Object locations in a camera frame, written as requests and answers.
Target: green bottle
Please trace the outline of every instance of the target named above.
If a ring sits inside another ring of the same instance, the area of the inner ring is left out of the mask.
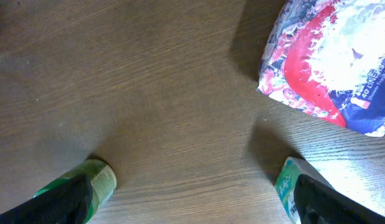
[[[112,168],[103,161],[96,159],[89,159],[84,161],[79,166],[66,172],[64,175],[53,180],[51,183],[40,189],[34,197],[43,194],[44,192],[53,189],[58,185],[63,184],[68,179],[79,174],[86,174],[90,178],[93,189],[93,199],[90,204],[90,208],[88,209],[87,218],[85,221],[85,223],[87,223],[100,208],[100,206],[111,197],[113,191],[116,188],[115,173],[113,172]]]

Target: white and green carton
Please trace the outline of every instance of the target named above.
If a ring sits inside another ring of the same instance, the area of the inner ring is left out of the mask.
[[[275,190],[293,224],[301,224],[297,206],[295,205],[295,199],[293,197],[295,184],[301,174],[309,175],[321,183],[332,187],[331,184],[310,165],[310,163],[303,159],[288,157],[275,183]]]

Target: wood grain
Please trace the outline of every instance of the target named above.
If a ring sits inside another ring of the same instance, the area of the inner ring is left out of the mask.
[[[119,186],[92,223],[288,223],[272,182],[302,155],[385,215],[385,137],[255,91],[282,5],[0,1],[0,213],[93,154]]]

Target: pink and purple package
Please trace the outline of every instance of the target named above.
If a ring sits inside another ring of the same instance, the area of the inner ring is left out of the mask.
[[[344,128],[385,135],[385,0],[289,0],[258,91]]]

